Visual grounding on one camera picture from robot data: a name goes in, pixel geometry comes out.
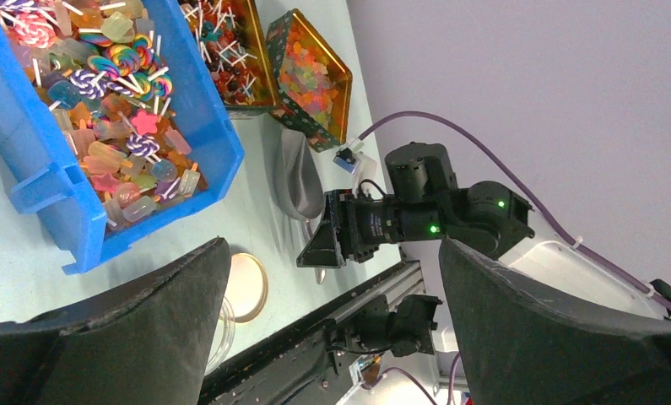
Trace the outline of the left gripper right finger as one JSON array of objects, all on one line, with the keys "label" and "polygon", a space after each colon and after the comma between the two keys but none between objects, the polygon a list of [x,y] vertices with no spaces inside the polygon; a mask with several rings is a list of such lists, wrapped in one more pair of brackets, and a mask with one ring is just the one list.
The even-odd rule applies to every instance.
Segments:
[{"label": "left gripper right finger", "polygon": [[477,404],[671,404],[671,321],[582,300],[444,240],[441,279]]}]

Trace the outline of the round gold jar lid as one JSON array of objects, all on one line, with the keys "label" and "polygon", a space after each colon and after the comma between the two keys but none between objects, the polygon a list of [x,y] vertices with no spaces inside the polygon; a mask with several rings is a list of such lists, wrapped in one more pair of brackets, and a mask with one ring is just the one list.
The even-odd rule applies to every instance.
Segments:
[{"label": "round gold jar lid", "polygon": [[268,275],[256,257],[248,253],[231,256],[225,298],[236,323],[247,323],[260,315],[268,299]]}]

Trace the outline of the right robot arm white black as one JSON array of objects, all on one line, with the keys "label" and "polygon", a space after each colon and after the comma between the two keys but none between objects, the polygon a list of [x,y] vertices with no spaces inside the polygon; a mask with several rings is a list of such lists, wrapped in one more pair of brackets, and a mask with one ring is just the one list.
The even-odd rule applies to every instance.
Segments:
[{"label": "right robot arm white black", "polygon": [[371,197],[361,184],[325,192],[321,222],[297,257],[299,267],[366,262],[382,245],[453,239],[528,276],[554,285],[580,278],[576,296],[616,311],[671,321],[671,289],[661,280],[636,287],[610,262],[561,238],[546,240],[529,223],[530,197],[495,182],[460,187],[446,148],[410,143],[385,158],[392,193]]}]

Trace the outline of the clear plastic jar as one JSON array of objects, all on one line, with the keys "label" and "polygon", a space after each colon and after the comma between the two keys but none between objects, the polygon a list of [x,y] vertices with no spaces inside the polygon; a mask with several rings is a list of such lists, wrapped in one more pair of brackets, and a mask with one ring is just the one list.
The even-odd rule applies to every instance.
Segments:
[{"label": "clear plastic jar", "polygon": [[213,373],[227,358],[235,340],[235,326],[235,312],[229,300],[224,297],[212,347],[208,356],[205,375]]}]

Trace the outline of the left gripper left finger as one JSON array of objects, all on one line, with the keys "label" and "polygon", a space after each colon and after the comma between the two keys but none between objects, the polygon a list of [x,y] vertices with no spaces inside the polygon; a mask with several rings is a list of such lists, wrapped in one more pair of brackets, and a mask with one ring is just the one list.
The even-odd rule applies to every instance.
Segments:
[{"label": "left gripper left finger", "polygon": [[0,323],[0,404],[194,404],[230,247],[212,239],[101,294]]}]

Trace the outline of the metal scoop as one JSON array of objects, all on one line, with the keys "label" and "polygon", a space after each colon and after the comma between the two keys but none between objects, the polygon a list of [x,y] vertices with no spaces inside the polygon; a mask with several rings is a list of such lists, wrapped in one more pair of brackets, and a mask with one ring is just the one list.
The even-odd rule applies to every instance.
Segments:
[{"label": "metal scoop", "polygon": [[324,191],[302,132],[283,128],[273,169],[274,191],[279,207],[300,222],[306,242],[313,237],[311,223],[319,219],[324,207]]}]

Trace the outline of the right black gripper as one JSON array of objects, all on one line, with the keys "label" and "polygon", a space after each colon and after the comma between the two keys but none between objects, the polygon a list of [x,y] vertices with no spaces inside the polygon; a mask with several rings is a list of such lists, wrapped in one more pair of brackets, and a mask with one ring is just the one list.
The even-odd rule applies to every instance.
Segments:
[{"label": "right black gripper", "polygon": [[458,226],[447,194],[408,202],[394,194],[375,200],[350,190],[325,193],[322,218],[296,258],[297,267],[341,268],[370,260],[379,246],[439,240]]}]

